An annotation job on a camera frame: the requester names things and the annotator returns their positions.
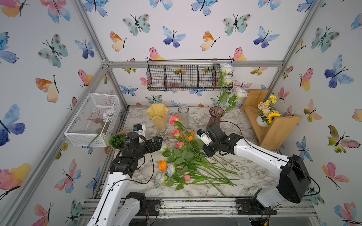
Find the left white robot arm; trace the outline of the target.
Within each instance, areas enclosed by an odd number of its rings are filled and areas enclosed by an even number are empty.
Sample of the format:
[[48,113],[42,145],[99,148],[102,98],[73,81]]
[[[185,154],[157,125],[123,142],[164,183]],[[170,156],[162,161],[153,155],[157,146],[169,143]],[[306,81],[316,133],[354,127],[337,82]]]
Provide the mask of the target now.
[[131,132],[125,136],[124,142],[120,155],[112,162],[106,187],[87,224],[89,226],[128,226],[138,213],[146,210],[144,193],[131,192],[121,203],[122,194],[132,181],[139,159],[147,153],[159,151],[163,138],[156,136],[146,139],[141,134]]

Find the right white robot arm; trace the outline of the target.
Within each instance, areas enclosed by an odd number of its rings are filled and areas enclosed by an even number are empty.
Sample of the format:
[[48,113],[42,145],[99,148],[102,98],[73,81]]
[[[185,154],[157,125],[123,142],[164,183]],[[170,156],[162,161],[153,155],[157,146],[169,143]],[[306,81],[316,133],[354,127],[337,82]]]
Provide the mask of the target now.
[[197,137],[204,142],[203,150],[208,157],[222,152],[240,156],[264,167],[279,179],[277,183],[259,189],[247,203],[247,208],[253,212],[264,211],[281,201],[300,203],[311,184],[312,178],[304,161],[297,155],[287,157],[259,147],[242,135],[226,135],[217,124],[207,130],[199,129]]

